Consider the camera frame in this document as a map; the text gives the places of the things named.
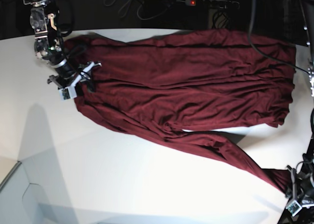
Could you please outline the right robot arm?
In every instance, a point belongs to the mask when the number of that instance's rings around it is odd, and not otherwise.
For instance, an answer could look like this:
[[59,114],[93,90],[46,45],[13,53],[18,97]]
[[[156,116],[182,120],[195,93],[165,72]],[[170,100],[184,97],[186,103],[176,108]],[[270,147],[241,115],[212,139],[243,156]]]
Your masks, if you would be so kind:
[[69,24],[59,24],[59,8],[55,0],[23,0],[31,5],[29,22],[34,30],[34,52],[37,58],[46,61],[57,73],[47,79],[58,87],[62,100],[74,99],[78,96],[77,85],[84,83],[90,92],[96,87],[92,77],[92,69],[101,65],[100,62],[89,61],[78,63],[75,57],[84,53],[87,45],[77,43],[66,50],[64,38],[73,31],[74,18]]

